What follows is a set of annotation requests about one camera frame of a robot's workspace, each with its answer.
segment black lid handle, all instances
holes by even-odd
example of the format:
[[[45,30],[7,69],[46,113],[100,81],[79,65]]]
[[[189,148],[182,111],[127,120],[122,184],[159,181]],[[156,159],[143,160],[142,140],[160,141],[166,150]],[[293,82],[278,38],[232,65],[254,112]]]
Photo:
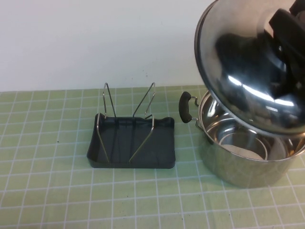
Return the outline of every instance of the black lid handle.
[[[305,21],[279,9],[269,24],[281,45],[287,67],[298,82],[305,84]]]
[[[305,10],[305,0],[296,0],[292,7],[289,9],[292,15],[295,17]]]

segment green cutting mat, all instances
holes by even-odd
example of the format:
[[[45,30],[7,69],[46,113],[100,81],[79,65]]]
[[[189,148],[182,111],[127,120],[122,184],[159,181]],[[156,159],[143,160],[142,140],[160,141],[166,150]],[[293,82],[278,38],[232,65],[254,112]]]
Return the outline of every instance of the green cutting mat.
[[[131,116],[146,90],[111,89],[116,114]],[[201,98],[206,89],[157,87],[150,108],[176,122],[170,170],[90,167],[86,153],[94,116],[104,113],[102,90],[1,93],[0,228],[305,229],[304,156],[273,187],[222,182],[200,159],[203,136],[195,123],[179,118],[183,91]],[[194,104],[190,111],[197,116]]]

